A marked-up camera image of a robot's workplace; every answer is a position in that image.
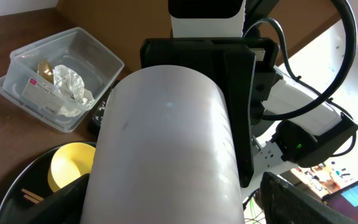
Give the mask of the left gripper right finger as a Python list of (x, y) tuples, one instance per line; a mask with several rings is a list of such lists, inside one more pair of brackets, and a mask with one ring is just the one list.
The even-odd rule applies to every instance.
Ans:
[(265, 220), (275, 224), (356, 224), (271, 172), (260, 183)]

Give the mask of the food scraps and rice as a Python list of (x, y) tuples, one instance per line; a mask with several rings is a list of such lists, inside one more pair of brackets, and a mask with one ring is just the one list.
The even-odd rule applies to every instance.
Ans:
[(100, 126), (101, 125), (101, 122), (103, 120), (103, 116), (104, 116), (104, 112), (105, 112), (105, 109), (106, 109), (106, 100), (103, 100), (99, 106), (97, 107), (97, 109), (95, 110), (92, 118), (93, 118), (93, 122)]

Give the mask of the wooden chopstick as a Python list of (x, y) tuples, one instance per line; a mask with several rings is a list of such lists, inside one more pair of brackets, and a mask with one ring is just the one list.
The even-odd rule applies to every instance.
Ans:
[(43, 197), (41, 197), (41, 196), (39, 196), (39, 195), (37, 195), (37, 194), (35, 194), (35, 193), (32, 193), (32, 192), (30, 192), (30, 191), (28, 191), (28, 190), (26, 190), (26, 189), (21, 189), (21, 191), (22, 191), (24, 194), (30, 195), (31, 197), (33, 197), (33, 198), (35, 198), (35, 199), (37, 199), (37, 200), (39, 200), (39, 201), (43, 201), (43, 200), (44, 200)]
[(24, 198), (26, 198), (27, 200), (29, 200), (29, 201), (31, 201), (32, 203), (35, 203), (35, 204), (40, 202), (39, 200), (37, 200), (37, 199), (31, 197), (30, 195), (27, 195), (27, 194), (24, 195)]

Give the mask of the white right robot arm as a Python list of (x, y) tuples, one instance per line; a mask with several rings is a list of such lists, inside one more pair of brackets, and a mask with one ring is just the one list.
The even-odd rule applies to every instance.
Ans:
[(346, 44), (339, 71), (323, 92), (275, 68), (278, 54), (288, 60), (282, 27), (269, 16), (275, 1), (169, 1), (171, 37), (143, 43), (142, 67), (187, 67), (222, 90), (243, 195), (259, 186), (266, 170), (316, 166), (356, 137), (357, 125), (331, 99), (354, 61), (356, 19), (347, 1), (333, 4)]

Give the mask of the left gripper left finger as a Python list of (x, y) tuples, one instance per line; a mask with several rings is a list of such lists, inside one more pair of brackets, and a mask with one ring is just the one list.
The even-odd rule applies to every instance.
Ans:
[(89, 174), (82, 175), (19, 216), (25, 224), (78, 224), (81, 220)]

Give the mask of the white napkin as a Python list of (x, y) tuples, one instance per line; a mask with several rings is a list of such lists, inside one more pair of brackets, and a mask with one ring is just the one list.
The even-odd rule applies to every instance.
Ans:
[(65, 65), (57, 65), (53, 69), (53, 84), (64, 98), (64, 104), (58, 114), (75, 117), (89, 111), (94, 103), (92, 92), (85, 88), (82, 77)]

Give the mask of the gold foil wrapper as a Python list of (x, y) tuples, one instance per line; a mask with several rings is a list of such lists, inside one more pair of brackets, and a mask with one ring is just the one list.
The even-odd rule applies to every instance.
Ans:
[(48, 60), (39, 60), (37, 65), (37, 73), (51, 84), (54, 84), (53, 69), (49, 64)]

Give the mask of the yellow bowl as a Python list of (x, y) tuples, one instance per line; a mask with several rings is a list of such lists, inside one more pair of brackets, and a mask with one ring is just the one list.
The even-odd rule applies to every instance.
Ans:
[(48, 184), (53, 192), (64, 188), (82, 175), (89, 174), (96, 148), (73, 142), (60, 147), (52, 156), (48, 170)]

